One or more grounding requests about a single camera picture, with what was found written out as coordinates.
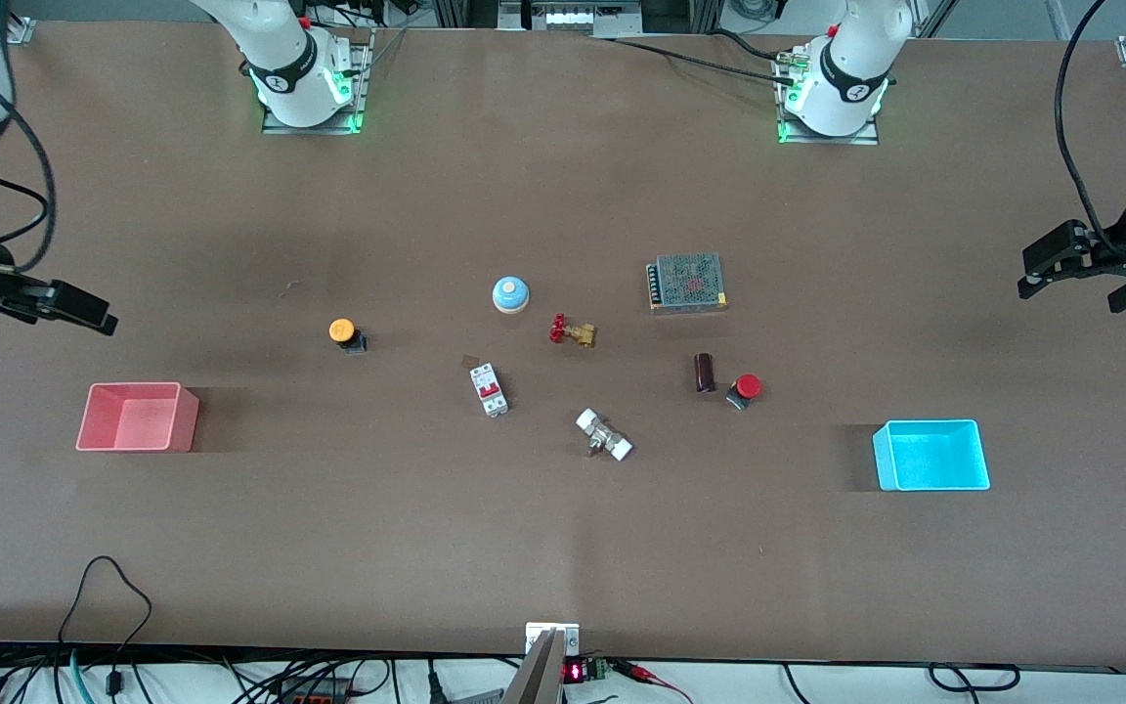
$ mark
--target green cable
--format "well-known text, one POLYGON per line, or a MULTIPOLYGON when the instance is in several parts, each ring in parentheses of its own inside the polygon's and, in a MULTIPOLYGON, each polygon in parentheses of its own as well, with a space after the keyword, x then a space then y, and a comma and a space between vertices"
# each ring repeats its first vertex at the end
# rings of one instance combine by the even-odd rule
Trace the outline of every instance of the green cable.
POLYGON ((77 680, 77 692, 81 695, 81 699, 84 699, 86 704, 93 704, 93 697, 90 696, 90 690, 86 689, 86 681, 81 678, 81 669, 77 665, 75 648, 72 648, 71 656, 68 656, 68 667, 72 669, 72 678, 77 680))

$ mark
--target capacitor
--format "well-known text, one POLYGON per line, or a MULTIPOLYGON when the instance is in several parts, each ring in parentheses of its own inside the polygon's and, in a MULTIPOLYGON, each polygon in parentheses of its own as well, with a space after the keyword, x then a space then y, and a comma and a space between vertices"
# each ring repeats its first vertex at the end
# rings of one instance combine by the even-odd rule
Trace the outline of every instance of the capacitor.
POLYGON ((715 364, 707 353, 692 356, 692 378, 698 384, 698 393, 715 391, 715 364))
POLYGON ((729 395, 725 398, 734 409, 744 411, 745 406, 750 406, 750 402, 762 392, 763 382, 759 377, 754 374, 741 374, 732 386, 729 386, 729 395))

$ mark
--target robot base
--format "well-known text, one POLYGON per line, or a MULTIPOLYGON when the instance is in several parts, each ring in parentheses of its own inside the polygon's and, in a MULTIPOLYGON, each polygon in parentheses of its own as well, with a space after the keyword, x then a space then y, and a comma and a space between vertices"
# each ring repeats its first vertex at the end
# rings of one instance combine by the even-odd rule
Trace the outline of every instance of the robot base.
POLYGON ((367 81, 370 79, 372 46, 375 32, 367 44, 350 44, 345 37, 337 39, 337 71, 349 71, 349 79, 336 80, 334 90, 348 90, 352 98, 332 116, 316 125, 289 126, 277 119, 267 107, 263 108, 263 134, 359 134, 363 132, 363 113, 367 108, 367 81))
MULTIPOLYGON (((805 46, 795 46, 794 53, 802 54, 805 51, 805 46)), ((794 72, 787 70, 785 66, 779 65, 777 62, 771 62, 772 74, 790 77, 797 80, 799 77, 795 77, 794 72)), ((779 143, 786 144, 861 144, 867 146, 875 146, 879 144, 879 134, 876 131, 876 115, 868 117, 867 124, 863 126, 855 134, 846 135, 844 137, 828 137, 826 135, 819 134, 814 130, 805 126, 801 117, 789 113, 785 108, 785 103, 789 100, 789 95, 794 92, 794 86, 781 86, 776 84, 776 133, 779 139, 779 143)))

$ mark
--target brown cylinder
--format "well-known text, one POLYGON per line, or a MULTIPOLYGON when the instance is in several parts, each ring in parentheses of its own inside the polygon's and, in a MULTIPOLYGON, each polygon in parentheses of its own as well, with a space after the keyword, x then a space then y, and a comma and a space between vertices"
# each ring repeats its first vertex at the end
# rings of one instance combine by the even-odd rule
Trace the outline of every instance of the brown cylinder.
POLYGON ((692 377, 697 383, 698 393, 709 393, 715 391, 715 364, 711 355, 703 351, 692 356, 692 377))

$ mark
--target white circuit breaker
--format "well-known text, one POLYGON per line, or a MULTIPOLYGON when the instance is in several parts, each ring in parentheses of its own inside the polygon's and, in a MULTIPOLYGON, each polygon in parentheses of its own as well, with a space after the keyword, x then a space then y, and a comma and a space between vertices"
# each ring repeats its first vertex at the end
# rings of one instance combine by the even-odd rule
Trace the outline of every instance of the white circuit breaker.
POLYGON ((493 374, 493 365, 481 365, 472 369, 472 386, 477 390, 477 398, 481 398, 489 418, 506 413, 507 398, 501 393, 501 384, 498 383, 498 375, 493 374))

